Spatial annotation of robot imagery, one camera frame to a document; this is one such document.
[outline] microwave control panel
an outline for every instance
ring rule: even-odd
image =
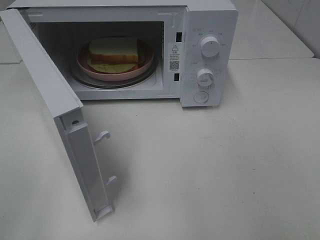
[[[237,17],[236,10],[187,12],[183,107],[219,104]]]

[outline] open microwave door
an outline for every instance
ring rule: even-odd
[[[109,133],[104,131],[92,140],[81,111],[83,104],[20,12],[16,9],[0,11],[0,18],[0,24],[4,24],[55,122],[91,217],[96,221],[112,212],[107,197],[107,184],[116,178],[103,181],[94,149],[94,145],[103,137],[108,138]]]

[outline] table surface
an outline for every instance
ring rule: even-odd
[[[85,101],[115,212],[93,223],[23,64],[0,65],[0,239],[319,240],[320,60],[231,60],[220,107]]]
[[[312,58],[314,54],[261,0],[232,0],[239,11],[230,59]],[[0,64],[19,62],[0,23]]]

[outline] white knob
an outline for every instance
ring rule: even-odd
[[[211,58],[217,55],[220,51],[219,40],[214,36],[206,36],[200,42],[201,53],[205,57]]]
[[[214,73],[208,69],[203,68],[196,74],[197,83],[201,87],[208,87],[214,83]]]

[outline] qr code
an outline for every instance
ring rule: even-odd
[[[179,70],[179,61],[171,61],[170,70]]]

